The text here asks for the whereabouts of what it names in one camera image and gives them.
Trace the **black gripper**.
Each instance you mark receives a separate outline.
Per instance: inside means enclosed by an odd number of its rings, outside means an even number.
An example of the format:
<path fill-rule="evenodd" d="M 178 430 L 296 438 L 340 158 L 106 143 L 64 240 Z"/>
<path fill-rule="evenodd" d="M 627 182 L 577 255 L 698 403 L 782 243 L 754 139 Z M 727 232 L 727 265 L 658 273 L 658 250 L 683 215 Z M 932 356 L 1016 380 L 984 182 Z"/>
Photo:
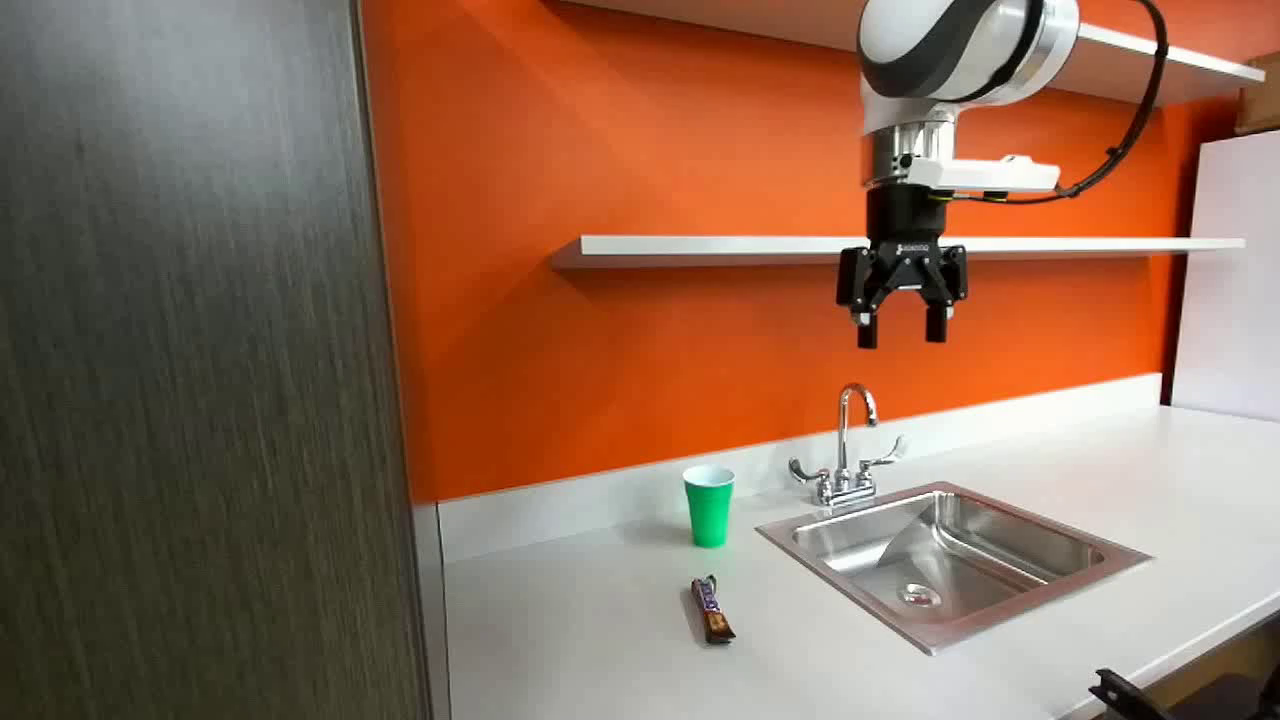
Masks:
<path fill-rule="evenodd" d="M 952 304 L 967 297 L 967 253 L 945 243 L 945 199 L 914 186 L 868 194 L 868 243 L 845 250 L 836 265 L 836 302 L 855 319 L 855 347 L 878 344 L 876 309 L 914 289 L 923 302 L 923 339 L 945 344 Z"/>

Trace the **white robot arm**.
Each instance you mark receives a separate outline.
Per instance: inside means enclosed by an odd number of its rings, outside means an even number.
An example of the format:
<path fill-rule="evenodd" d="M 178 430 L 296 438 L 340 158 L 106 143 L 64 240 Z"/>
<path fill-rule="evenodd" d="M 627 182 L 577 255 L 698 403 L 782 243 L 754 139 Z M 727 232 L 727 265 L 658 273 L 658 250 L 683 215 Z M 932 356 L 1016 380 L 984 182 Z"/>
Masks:
<path fill-rule="evenodd" d="M 836 304 L 855 344 L 878 339 L 890 291 L 923 302 L 923 339 L 945 344 L 967 297 L 967 253 L 945 243 L 952 199 L 1042 195 L 1055 164 L 1033 158 L 959 159 L 959 111 L 1036 98 L 1080 34 L 1075 0 L 865 0 L 855 26 L 868 243 L 845 250 Z"/>

